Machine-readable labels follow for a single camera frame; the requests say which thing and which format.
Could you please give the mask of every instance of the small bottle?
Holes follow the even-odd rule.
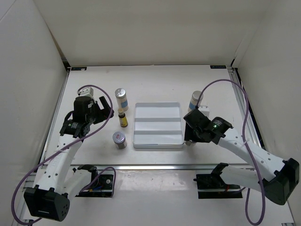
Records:
[[[122,108],[118,109],[118,117],[119,117],[120,126],[127,127],[128,123],[127,123],[126,114],[123,112]]]
[[[191,96],[190,103],[189,103],[188,112],[190,112],[190,111],[192,111],[193,109],[196,108],[198,98],[199,98],[200,95],[201,95],[201,91],[197,90],[197,91],[193,92],[193,94]],[[202,94],[202,96],[199,100],[198,107],[200,107],[203,97],[204,97],[204,94]]]
[[[126,136],[122,132],[115,132],[113,134],[113,141],[118,149],[123,149],[127,146]]]
[[[123,88],[119,88],[115,91],[115,97],[117,99],[118,108],[122,108],[124,112],[128,110],[127,94]]]

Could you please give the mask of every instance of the bottle cap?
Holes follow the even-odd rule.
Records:
[[[194,91],[193,94],[192,94],[192,99],[197,101],[200,95],[201,95],[201,91],[198,91],[198,90]]]
[[[113,134],[114,143],[122,144],[125,140],[126,140],[126,136],[122,132],[118,131]]]
[[[118,99],[122,99],[126,96],[126,91],[123,88],[119,88],[115,91],[115,96]]]
[[[120,116],[122,116],[122,115],[124,114],[124,112],[123,112],[123,109],[122,109],[122,108],[119,108],[119,109],[118,109],[118,114],[119,114]]]

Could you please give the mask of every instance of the white table surface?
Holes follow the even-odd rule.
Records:
[[[36,180],[43,174],[39,170]],[[242,199],[198,199],[193,170],[117,171],[113,198],[75,197],[62,222],[42,219],[35,226],[248,226]],[[257,221],[261,194],[251,191],[249,216]],[[35,219],[28,209],[24,219]],[[266,199],[261,226],[293,222],[288,205]]]
[[[230,151],[210,144],[196,144],[182,149],[135,149],[133,147],[133,118],[137,102],[179,102],[182,116],[187,113],[191,94],[202,90],[205,85],[216,79],[229,79],[227,69],[210,69],[209,65],[172,65],[172,66],[104,66],[88,67],[86,71],[71,71],[52,137],[47,157],[56,149],[59,131],[65,115],[73,110],[77,89],[83,85],[94,84],[103,88],[112,98],[114,117],[97,134],[85,140],[73,160],[73,165],[147,165],[147,164],[218,164],[245,163]],[[121,128],[117,114],[117,102],[114,91],[124,88],[127,92],[129,110],[126,116],[129,125]],[[96,90],[94,97],[103,93]],[[210,108],[210,118],[220,116],[233,124],[239,131],[242,128],[242,115],[233,91],[232,84],[220,82],[207,89],[202,105]],[[94,131],[100,125],[93,125]],[[116,149],[112,135],[123,131],[127,147]]]

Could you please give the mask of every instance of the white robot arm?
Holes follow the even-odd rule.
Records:
[[[220,117],[211,121],[198,109],[189,112],[184,119],[185,141],[214,142],[254,166],[242,136],[229,122]],[[292,158],[285,161],[251,142],[248,145],[262,175],[265,196],[276,204],[284,205],[299,182],[299,163]],[[240,185],[261,191],[256,171],[220,163],[211,175],[220,184]]]
[[[64,151],[62,149],[85,137],[90,131],[90,126],[106,120],[111,111],[104,97],[100,97],[103,109],[99,108],[93,98],[92,88],[84,88],[78,95],[74,101],[74,110],[67,114],[60,130],[61,136],[56,147],[56,152],[60,153],[50,160],[35,187],[25,190],[24,199],[32,216],[64,220],[69,211],[70,201],[98,174],[96,167],[82,165],[65,181],[71,162],[83,141],[67,147]]]

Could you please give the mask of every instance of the purple cable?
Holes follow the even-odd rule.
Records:
[[[218,80],[215,80],[211,83],[209,83],[208,85],[205,86],[205,88],[202,90],[201,94],[199,95],[199,98],[198,98],[198,102],[196,104],[196,106],[198,106],[198,103],[204,93],[204,91],[209,87],[211,86],[212,84],[216,83],[216,82],[219,82],[219,81],[228,81],[228,82],[231,82],[233,84],[235,84],[237,87],[240,88],[240,90],[244,93],[244,96],[245,96],[245,100],[246,100],[246,114],[245,114],[245,118],[244,118],[244,123],[243,123],[243,131],[242,131],[242,135],[243,135],[243,141],[245,142],[245,146],[246,146],[246,149],[248,150],[249,154],[250,154],[250,157],[252,159],[252,162],[254,164],[254,167],[256,169],[256,172],[257,172],[257,175],[258,175],[258,179],[259,179],[259,185],[260,185],[260,189],[261,189],[261,198],[262,198],[262,210],[261,210],[261,215],[260,215],[260,218],[257,222],[252,222],[249,218],[249,214],[248,214],[248,204],[249,204],[249,196],[250,196],[250,189],[248,188],[248,193],[247,193],[247,196],[246,196],[246,206],[245,206],[245,212],[246,212],[246,218],[247,220],[249,221],[249,223],[251,225],[254,225],[254,226],[257,226],[259,224],[261,224],[263,218],[264,218],[264,214],[265,214],[265,194],[264,194],[264,187],[263,187],[263,183],[262,183],[262,177],[261,177],[261,174],[260,174],[260,171],[259,171],[259,168],[258,168],[258,165],[256,163],[256,160],[253,156],[253,153],[248,145],[248,143],[246,142],[246,121],[247,121],[247,118],[248,118],[248,113],[249,113],[249,100],[248,100],[248,95],[246,93],[246,91],[236,82],[234,81],[231,81],[229,79],[218,79]]]
[[[245,189],[246,189],[246,187],[243,187],[242,189],[240,189],[238,191],[230,192],[230,194],[240,193],[240,192],[244,191]]]
[[[76,144],[76,143],[78,143],[79,141],[82,141],[82,140],[84,140],[84,139],[86,139],[86,138],[88,138],[88,137],[94,135],[94,134],[97,133],[98,131],[100,131],[100,130],[108,123],[109,119],[111,118],[111,115],[112,115],[112,113],[113,113],[113,102],[112,102],[110,96],[109,96],[102,88],[100,88],[100,87],[98,87],[98,86],[95,86],[95,85],[85,85],[85,86],[80,87],[78,90],[81,90],[82,88],[85,88],[85,87],[94,87],[94,88],[97,88],[97,89],[99,89],[100,91],[102,91],[102,92],[107,96],[107,98],[108,98],[109,101],[110,101],[110,105],[111,105],[111,110],[110,110],[109,116],[108,116],[107,120],[103,123],[103,125],[102,125],[101,127],[99,127],[97,130],[95,130],[94,132],[88,134],[88,135],[85,136],[85,137],[82,137],[82,138],[80,138],[80,139],[78,139],[78,140],[76,140],[76,141],[71,142],[70,144],[68,144],[68,145],[66,145],[65,147],[63,147],[60,151],[55,152],[55,153],[54,153],[53,155],[51,155],[49,158],[45,159],[43,162],[41,162],[40,164],[38,164],[37,166],[35,166],[33,169],[31,169],[31,170],[30,170],[30,171],[29,171],[29,172],[21,179],[21,181],[19,182],[19,184],[17,185],[17,187],[16,187],[16,189],[15,189],[15,191],[14,191],[14,193],[13,193],[13,197],[12,197],[12,199],[11,199],[11,206],[10,206],[10,207],[11,207],[11,213],[13,214],[14,219],[16,220],[17,223],[19,223],[19,224],[21,224],[21,225],[32,225],[32,224],[34,224],[34,223],[37,223],[39,220],[41,220],[41,218],[39,218],[39,219],[36,219],[36,220],[34,220],[34,221],[32,221],[32,222],[27,223],[27,222],[21,221],[21,220],[18,218],[18,216],[16,215],[16,210],[15,210],[15,200],[16,200],[16,195],[17,195],[17,192],[18,192],[19,188],[21,187],[22,183],[26,180],[26,178],[28,178],[29,175],[31,175],[31,174],[32,174],[35,170],[37,170],[40,166],[42,166],[43,164],[45,164],[45,163],[48,162],[49,160],[55,158],[58,154],[61,153],[61,151],[66,150],[68,147],[72,146],[73,144]],[[115,173],[115,177],[114,177],[114,181],[113,181],[113,190],[112,190],[112,196],[113,196],[113,194],[114,194],[115,179],[116,179],[116,171],[115,171],[115,169],[114,169],[113,167],[107,167],[107,168],[105,168],[103,171],[101,171],[100,174],[98,174],[98,176],[96,177],[96,179],[97,179],[104,171],[106,171],[106,169],[108,169],[108,168],[113,169],[113,171],[114,171],[114,173]]]

